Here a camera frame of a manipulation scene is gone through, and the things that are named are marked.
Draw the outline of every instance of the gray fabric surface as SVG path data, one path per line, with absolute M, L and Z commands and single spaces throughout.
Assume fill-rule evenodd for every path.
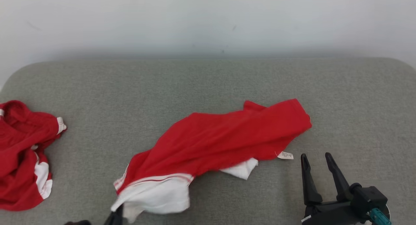
M 46 151 L 49 198 L 24 212 L 0 211 L 0 224 L 103 224 L 113 181 L 131 157 L 152 148 L 192 112 L 225 113 L 248 99 L 269 106 L 297 98 L 313 127 L 287 148 L 295 160 L 260 162 L 248 181 L 221 172 L 190 185 L 191 206 L 174 215 L 142 214 L 135 224 L 300 224 L 300 154 L 324 200 L 336 190 L 324 154 L 350 184 L 376 186 L 394 224 L 416 220 L 416 71 L 392 59 L 261 59 L 47 62 L 16 72 L 0 102 L 18 99 L 64 118 Z

